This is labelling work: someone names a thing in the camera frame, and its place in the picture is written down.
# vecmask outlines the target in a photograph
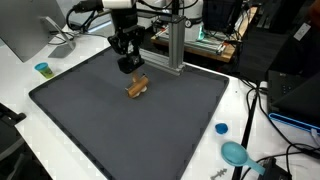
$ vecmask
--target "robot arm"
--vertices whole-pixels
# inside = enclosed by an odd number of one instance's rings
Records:
[[[124,57],[118,60],[120,70],[129,74],[144,64],[139,46],[144,37],[144,27],[138,26],[137,0],[87,0],[74,6],[76,13],[111,9],[115,34],[108,37],[114,51]]]

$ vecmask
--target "white table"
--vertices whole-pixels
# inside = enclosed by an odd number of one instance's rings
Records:
[[[28,96],[32,89],[46,81],[34,70],[37,63],[48,62],[58,75],[110,46],[102,37],[82,36],[75,41],[76,49],[64,59],[47,58],[55,46],[46,46],[26,63],[8,47],[0,47],[0,102],[27,115],[16,128],[53,179],[106,179]],[[223,168],[228,172],[221,179],[230,179],[233,174],[234,168],[220,156],[220,147],[226,141],[240,143],[242,140],[248,116],[245,101],[248,88],[238,79],[229,78],[228,88],[183,175],[184,180],[208,180]],[[220,122],[229,127],[225,135],[215,132],[214,125]]]
[[[267,83],[262,82],[261,87],[267,87]],[[267,97],[265,95],[262,95],[261,98],[262,107],[266,111]],[[283,123],[279,123],[277,121],[273,122],[291,142],[303,143],[311,145],[313,147],[317,147],[310,133],[297,128],[293,128]],[[251,158],[254,160],[258,160],[267,156],[283,154],[286,152],[288,146],[289,144],[285,140],[283,140],[281,136],[276,132],[276,130],[272,127],[268,119],[260,110],[259,104],[257,103],[250,133],[250,139],[247,147],[248,153],[250,154]],[[293,147],[290,149],[290,152],[296,151],[297,150]],[[287,171],[285,156],[276,159],[277,165]],[[311,158],[307,155],[298,154],[290,155],[289,163],[293,180],[316,180],[320,177],[319,160]],[[256,180],[257,177],[258,174],[251,170],[245,179]]]

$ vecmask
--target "blue spoon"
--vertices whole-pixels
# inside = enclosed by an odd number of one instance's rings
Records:
[[[235,142],[226,142],[221,147],[222,158],[230,165],[240,167],[249,166],[251,169],[263,175],[265,169],[254,162],[248,155],[246,149]]]

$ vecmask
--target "gray mat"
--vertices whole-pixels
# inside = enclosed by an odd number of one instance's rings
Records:
[[[118,58],[105,50],[30,97],[109,179],[180,179],[228,79],[192,68],[177,77],[143,65],[148,90],[129,99],[131,78]]]

